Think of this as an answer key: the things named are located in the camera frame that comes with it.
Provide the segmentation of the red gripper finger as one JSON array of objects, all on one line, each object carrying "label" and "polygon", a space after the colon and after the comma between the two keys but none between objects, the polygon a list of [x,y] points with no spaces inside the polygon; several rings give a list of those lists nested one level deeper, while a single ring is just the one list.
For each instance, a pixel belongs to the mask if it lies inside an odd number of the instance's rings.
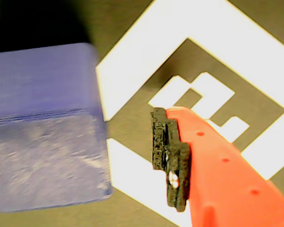
[{"label": "red gripper finger", "polygon": [[284,227],[284,196],[203,118],[186,107],[151,113],[152,166],[167,203],[190,207],[195,227]]}]

